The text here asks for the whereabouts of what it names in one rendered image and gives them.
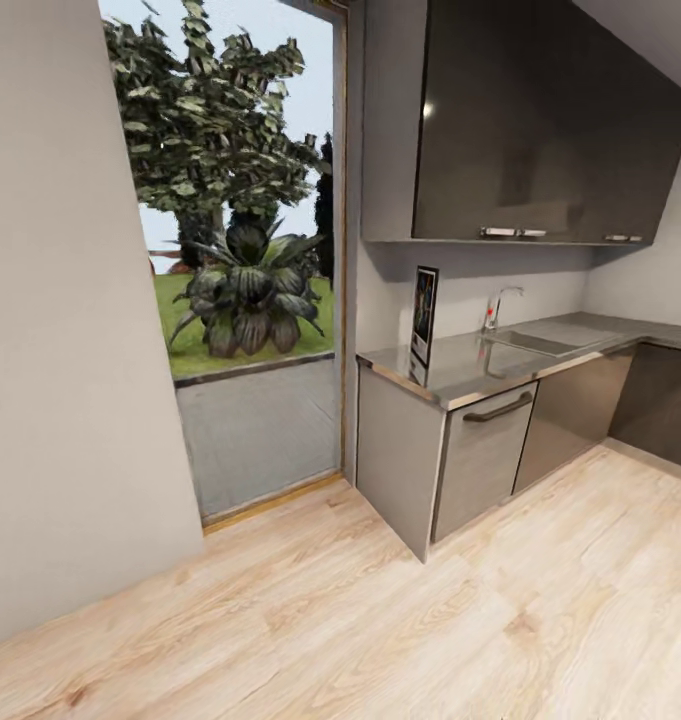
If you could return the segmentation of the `poster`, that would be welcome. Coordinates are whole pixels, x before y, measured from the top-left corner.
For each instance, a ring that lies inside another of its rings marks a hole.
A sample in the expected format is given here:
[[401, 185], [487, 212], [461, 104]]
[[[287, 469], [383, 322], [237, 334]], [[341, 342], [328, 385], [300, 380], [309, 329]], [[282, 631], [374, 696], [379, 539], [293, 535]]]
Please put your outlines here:
[[423, 265], [417, 267], [411, 349], [427, 368], [431, 357], [438, 282], [439, 269]]

